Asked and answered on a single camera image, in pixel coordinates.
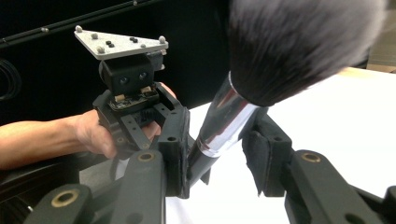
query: screw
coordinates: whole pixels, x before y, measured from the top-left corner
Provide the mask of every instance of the screw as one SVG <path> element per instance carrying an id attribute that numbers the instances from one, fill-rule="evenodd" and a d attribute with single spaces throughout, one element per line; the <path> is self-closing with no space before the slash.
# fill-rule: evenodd
<path id="1" fill-rule="evenodd" d="M 134 42 L 134 43 L 137 43 L 137 41 L 138 41 L 135 37 L 130 37 L 129 39 L 132 40 L 132 42 Z"/>

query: black plastic part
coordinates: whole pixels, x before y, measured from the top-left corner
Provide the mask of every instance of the black plastic part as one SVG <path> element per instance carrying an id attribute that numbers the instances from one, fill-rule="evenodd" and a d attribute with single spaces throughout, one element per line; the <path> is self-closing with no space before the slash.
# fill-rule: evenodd
<path id="1" fill-rule="evenodd" d="M 285 175 L 285 182 L 290 181 L 294 181 L 287 188 L 288 197 L 293 199 L 286 205 L 290 223 L 383 223 L 330 162 L 316 152 L 300 150 L 293 154 L 290 175 Z M 307 213 L 300 217 L 299 211 L 305 206 L 310 218 Z"/>
<path id="2" fill-rule="evenodd" d="M 382 203 L 382 215 L 389 223 L 396 223 L 396 186 L 389 187 Z"/>
<path id="3" fill-rule="evenodd" d="M 258 194 L 283 197 L 285 189 L 280 177 L 293 152 L 291 139 L 267 115 L 267 110 L 260 108 L 247 122 L 241 136 L 242 148 Z"/>
<path id="4" fill-rule="evenodd" d="M 187 180 L 189 128 L 189 110 L 185 107 L 175 109 L 166 117 L 158 139 L 158 149 L 163 154 L 166 164 L 166 196 L 183 199 L 190 196 L 190 185 Z"/>
<path id="5" fill-rule="evenodd" d="M 25 220 L 25 224 L 77 224 L 92 219 L 85 209 L 92 196 L 83 185 L 64 185 L 48 193 Z"/>
<path id="6" fill-rule="evenodd" d="M 154 69 L 146 54 L 101 61 L 99 74 L 114 96 L 140 93 L 154 81 Z"/>
<path id="7" fill-rule="evenodd" d="M 165 173 L 157 150 L 135 153 L 127 166 L 110 223 L 165 222 Z"/>

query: black and white bristles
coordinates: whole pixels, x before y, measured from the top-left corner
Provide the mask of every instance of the black and white bristles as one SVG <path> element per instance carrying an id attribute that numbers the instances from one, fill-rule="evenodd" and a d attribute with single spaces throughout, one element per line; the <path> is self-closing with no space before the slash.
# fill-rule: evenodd
<path id="1" fill-rule="evenodd" d="M 358 63 L 380 33 L 385 8 L 385 0 L 234 0 L 234 88 L 269 106 Z"/>

